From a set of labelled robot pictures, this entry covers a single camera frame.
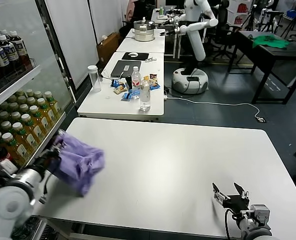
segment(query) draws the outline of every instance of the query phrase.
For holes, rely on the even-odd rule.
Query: computer mouse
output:
[[[138,56],[138,54],[136,52],[131,52],[128,54],[128,56],[130,56],[132,58],[136,58]]]

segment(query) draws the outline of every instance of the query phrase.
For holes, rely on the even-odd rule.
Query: white cable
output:
[[[257,109],[258,112],[254,115],[255,118],[258,118],[257,115],[260,113],[260,110],[259,108],[257,108],[256,106],[250,104],[250,103],[238,103],[238,104],[227,104],[227,103],[217,103],[217,102],[197,102],[197,101],[191,101],[191,100],[188,100],[188,99],[185,99],[185,98],[179,98],[179,97],[167,97],[167,99],[179,99],[179,100],[184,100],[184,101],[189,101],[193,104],[213,104],[213,105],[224,105],[224,106],[241,106],[241,105],[249,105],[249,106],[252,106],[253,108]]]

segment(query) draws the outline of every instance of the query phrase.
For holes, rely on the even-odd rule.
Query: black chair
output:
[[[231,59],[232,52],[228,52],[227,48],[232,47],[233,44],[233,34],[240,29],[240,27],[237,26],[230,26],[228,22],[228,10],[229,7],[229,1],[228,0],[222,0],[219,8],[212,8],[215,15],[217,15],[218,19],[218,25],[216,26],[215,33],[209,32],[207,34],[208,41],[211,42],[211,40],[214,41],[215,44],[221,45],[216,46],[212,45],[215,48],[219,48],[219,50],[214,51],[214,53],[218,53],[215,57],[213,57],[213,60],[215,60],[217,57],[221,56],[227,56],[229,59]]]

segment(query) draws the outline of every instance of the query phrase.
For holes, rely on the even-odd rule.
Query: fridge shelf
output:
[[[47,144],[49,143],[49,141],[51,140],[51,138],[58,131],[61,123],[66,118],[66,116],[67,116],[67,114],[65,112],[63,112],[62,116],[58,119],[58,121],[53,126],[53,128],[51,129],[51,131],[49,132],[49,134],[45,137],[45,139],[40,144],[40,146],[38,147],[38,149],[32,154],[31,158],[23,165],[23,167],[26,167],[27,165],[32,164],[33,161],[34,161],[34,159],[36,157],[40,156],[40,154],[42,153],[42,151],[44,150],[44,148],[47,146]]]
[[[31,71],[26,74],[19,74],[17,77],[7,80],[2,79],[0,81],[4,81],[2,87],[0,87],[0,104],[6,101],[11,95],[13,95],[17,90],[22,88],[25,84],[27,84],[30,80],[35,78],[41,72],[41,66],[38,65]]]

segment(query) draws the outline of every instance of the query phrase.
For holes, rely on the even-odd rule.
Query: cardboard box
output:
[[[105,66],[119,47],[119,33],[113,33],[97,46],[100,63]]]

